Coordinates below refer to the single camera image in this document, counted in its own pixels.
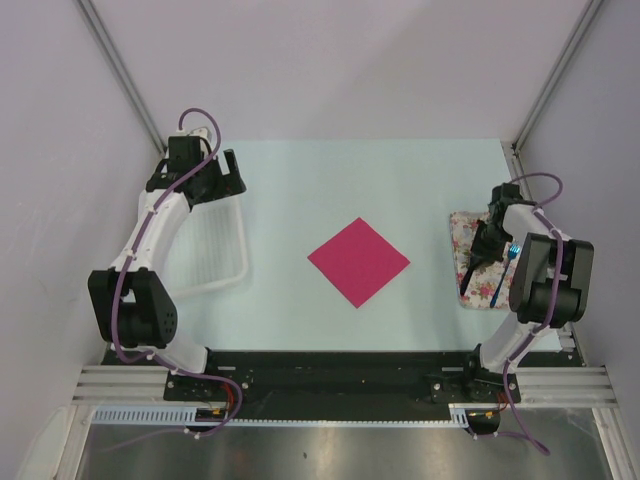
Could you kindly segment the blue metallic fork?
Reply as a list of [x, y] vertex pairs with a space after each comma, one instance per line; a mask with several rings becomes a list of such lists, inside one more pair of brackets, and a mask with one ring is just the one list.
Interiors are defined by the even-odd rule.
[[512, 263], [513, 260], [515, 260], [517, 258], [517, 256], [519, 255], [521, 251], [521, 246], [517, 243], [517, 242], [512, 242], [507, 250], [507, 258], [506, 261], [504, 263], [504, 268], [501, 274], [501, 277], [499, 279], [499, 282], [494, 290], [493, 296], [491, 298], [490, 301], [490, 308], [493, 309], [498, 301], [499, 295], [500, 295], [500, 291], [502, 288], [502, 285], [504, 283], [504, 280], [506, 278], [506, 275], [508, 273], [510, 264]]

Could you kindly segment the dark blue knife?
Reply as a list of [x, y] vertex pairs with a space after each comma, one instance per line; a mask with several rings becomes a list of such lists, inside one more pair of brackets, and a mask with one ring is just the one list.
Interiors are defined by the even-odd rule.
[[476, 272], [478, 268], [480, 268], [484, 264], [484, 261], [481, 257], [477, 255], [472, 255], [469, 259], [469, 264], [466, 273], [464, 274], [460, 286], [459, 286], [459, 295], [464, 297], [468, 286], [471, 282], [473, 274]]

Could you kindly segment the pink paper napkin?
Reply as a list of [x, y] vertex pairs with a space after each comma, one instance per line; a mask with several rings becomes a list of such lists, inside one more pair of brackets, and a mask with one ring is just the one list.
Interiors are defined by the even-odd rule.
[[308, 260], [356, 309], [410, 265], [362, 218], [310, 253]]

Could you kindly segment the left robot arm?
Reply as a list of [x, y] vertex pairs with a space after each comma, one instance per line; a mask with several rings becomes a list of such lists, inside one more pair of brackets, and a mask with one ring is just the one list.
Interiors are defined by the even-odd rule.
[[180, 299], [238, 284], [249, 270], [236, 155], [219, 153], [207, 128], [179, 131], [139, 196], [138, 220], [88, 290], [101, 337], [126, 363], [157, 359], [189, 372], [197, 398], [214, 397], [220, 374], [207, 348], [179, 324]]

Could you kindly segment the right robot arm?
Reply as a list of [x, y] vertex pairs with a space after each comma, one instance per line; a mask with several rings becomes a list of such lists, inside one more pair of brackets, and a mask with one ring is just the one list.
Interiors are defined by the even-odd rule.
[[524, 199], [515, 183], [492, 190], [489, 217], [480, 221], [459, 293], [473, 274], [504, 260], [508, 244], [520, 248], [509, 287], [510, 313], [490, 339], [465, 360], [461, 388], [484, 401], [508, 381], [523, 357], [543, 336], [579, 321], [586, 310], [594, 246], [561, 233], [542, 205]]

